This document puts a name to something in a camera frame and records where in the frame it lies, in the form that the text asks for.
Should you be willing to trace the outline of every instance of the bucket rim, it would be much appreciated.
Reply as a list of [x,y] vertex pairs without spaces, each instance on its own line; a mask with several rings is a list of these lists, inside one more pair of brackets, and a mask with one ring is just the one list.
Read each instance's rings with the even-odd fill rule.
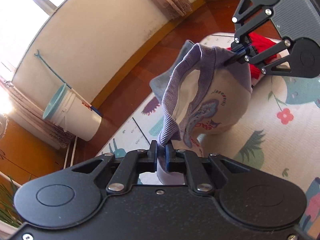
[[51,119],[57,110],[58,106],[60,105],[62,99],[64,98],[65,94],[67,93],[67,85],[63,84],[61,87],[58,88],[57,92],[52,96],[50,102],[48,103],[47,107],[43,112],[42,119]]

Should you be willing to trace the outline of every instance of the white wall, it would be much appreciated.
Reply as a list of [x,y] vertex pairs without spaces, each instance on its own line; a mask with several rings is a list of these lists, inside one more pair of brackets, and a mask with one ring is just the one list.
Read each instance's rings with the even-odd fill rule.
[[46,107],[61,82],[33,55],[39,49],[47,63],[91,102],[167,22],[152,0],[67,0],[29,47],[12,83]]

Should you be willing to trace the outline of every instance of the bucket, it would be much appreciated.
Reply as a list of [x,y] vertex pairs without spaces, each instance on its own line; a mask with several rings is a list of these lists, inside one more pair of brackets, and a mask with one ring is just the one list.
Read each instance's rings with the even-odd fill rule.
[[47,105],[43,119],[49,119],[79,138],[89,141],[97,132],[101,116],[86,107],[76,95],[62,85]]

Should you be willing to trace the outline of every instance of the mop handle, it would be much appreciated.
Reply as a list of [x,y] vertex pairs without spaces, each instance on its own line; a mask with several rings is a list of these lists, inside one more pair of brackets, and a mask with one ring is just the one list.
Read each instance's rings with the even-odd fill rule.
[[39,52],[38,49],[37,49],[37,53],[35,53],[34,55],[35,55],[36,57],[38,57],[39,59],[41,59],[42,62],[43,62],[63,83],[65,83],[65,84],[67,85],[67,87],[70,88],[71,91],[72,91],[73,93],[75,93],[76,96],[77,96],[81,101],[83,101],[85,104],[87,104],[91,110],[95,111],[98,115],[102,116],[102,115],[100,114],[100,112],[99,112],[95,107],[93,107],[91,104],[89,104],[89,102],[88,102],[87,100],[85,100],[81,95],[79,95],[78,92],[76,92],[67,82],[65,82],[65,81],[63,80],[63,78],[62,78],[61,76],[58,75],[57,72],[55,72],[55,71],[49,66],[49,64],[43,59],[43,57],[41,57],[40,52]]

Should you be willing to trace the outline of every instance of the play mat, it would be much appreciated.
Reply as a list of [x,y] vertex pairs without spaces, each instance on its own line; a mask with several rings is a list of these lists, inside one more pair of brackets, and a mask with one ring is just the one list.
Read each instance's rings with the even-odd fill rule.
[[[215,33],[201,43],[227,48],[232,41],[233,34]],[[162,125],[161,105],[150,94],[99,154],[123,157],[128,151],[147,149]],[[222,154],[297,184],[308,199],[300,227],[320,239],[320,77],[262,78],[240,121],[229,131],[200,141],[205,153]],[[152,173],[141,174],[140,180],[160,184]]]

